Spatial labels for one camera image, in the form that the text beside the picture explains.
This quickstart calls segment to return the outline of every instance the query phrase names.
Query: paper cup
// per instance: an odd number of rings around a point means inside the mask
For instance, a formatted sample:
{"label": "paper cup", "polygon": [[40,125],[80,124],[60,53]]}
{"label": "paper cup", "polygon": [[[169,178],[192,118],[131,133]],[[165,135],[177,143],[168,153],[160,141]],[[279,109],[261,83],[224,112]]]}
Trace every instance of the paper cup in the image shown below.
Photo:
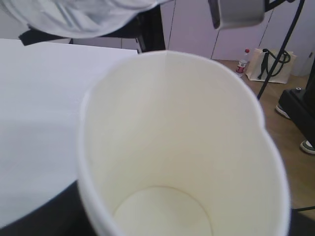
{"label": "paper cup", "polygon": [[154,52],[85,96],[79,189],[99,235],[285,236],[281,157],[250,89],[223,65]]}

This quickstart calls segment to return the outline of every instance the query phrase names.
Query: white cloth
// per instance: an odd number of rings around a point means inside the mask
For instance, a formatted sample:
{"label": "white cloth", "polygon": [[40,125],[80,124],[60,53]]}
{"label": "white cloth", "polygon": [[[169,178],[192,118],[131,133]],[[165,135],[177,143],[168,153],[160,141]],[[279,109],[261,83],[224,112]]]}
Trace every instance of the white cloth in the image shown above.
{"label": "white cloth", "polygon": [[95,78],[136,53],[0,39],[0,228],[76,180],[81,98]]}

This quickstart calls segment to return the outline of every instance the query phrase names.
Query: sneaker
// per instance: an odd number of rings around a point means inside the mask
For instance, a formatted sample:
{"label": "sneaker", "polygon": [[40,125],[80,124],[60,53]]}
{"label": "sneaker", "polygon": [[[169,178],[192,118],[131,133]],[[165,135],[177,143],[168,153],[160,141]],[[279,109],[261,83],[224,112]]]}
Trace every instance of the sneaker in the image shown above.
{"label": "sneaker", "polygon": [[283,108],[282,108],[279,104],[276,106],[276,112],[277,112],[280,116],[285,117],[285,118],[287,118],[287,119],[290,119],[290,117],[288,116],[288,114],[283,110]]}
{"label": "sneaker", "polygon": [[310,154],[310,155],[315,155],[315,148],[310,144],[309,141],[305,140],[301,142],[300,148],[303,152]]}

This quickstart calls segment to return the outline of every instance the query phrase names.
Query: beige tote bag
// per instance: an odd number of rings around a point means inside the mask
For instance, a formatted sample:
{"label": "beige tote bag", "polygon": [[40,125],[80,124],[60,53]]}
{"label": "beige tote bag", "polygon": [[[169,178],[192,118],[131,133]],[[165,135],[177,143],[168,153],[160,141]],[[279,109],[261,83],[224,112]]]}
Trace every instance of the beige tote bag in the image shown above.
{"label": "beige tote bag", "polygon": [[[276,50],[271,50],[270,51],[275,57],[278,55],[278,51]],[[272,57],[271,54],[267,55],[268,58],[265,58],[265,55],[269,53],[268,50],[263,51],[263,49],[255,49],[254,50],[254,54],[253,57],[251,59],[251,62],[248,66],[248,69],[246,71],[246,75],[248,77],[249,80],[252,81],[262,81],[264,82],[266,77],[267,77],[267,71],[269,71],[272,67],[272,64],[274,63],[275,59]],[[296,59],[296,55],[293,54],[293,52],[287,52],[289,54],[288,55],[282,55],[280,58],[280,61],[284,61],[286,63],[281,63],[279,62],[276,66],[276,69],[273,72],[273,77],[270,78],[269,82],[272,83],[281,83],[281,84],[286,84],[293,65],[294,65],[294,61]],[[265,63],[265,65],[267,66],[267,70],[263,69],[263,73],[262,73],[262,64],[263,62]]]}

